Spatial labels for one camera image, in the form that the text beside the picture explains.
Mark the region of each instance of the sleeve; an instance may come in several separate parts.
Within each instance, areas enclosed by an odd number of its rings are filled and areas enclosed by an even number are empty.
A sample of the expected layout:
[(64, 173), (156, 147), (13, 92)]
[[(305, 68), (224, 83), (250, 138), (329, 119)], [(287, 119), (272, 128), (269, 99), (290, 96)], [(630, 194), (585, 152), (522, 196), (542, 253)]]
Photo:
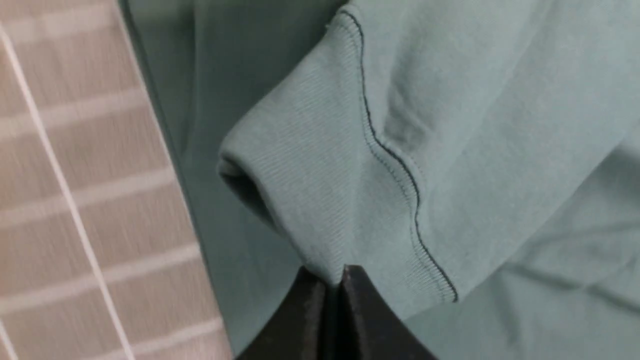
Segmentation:
[(495, 271), (640, 110), (632, 3), (454, 3), (344, 6), (221, 150), (311, 271), (362, 265), (401, 318)]

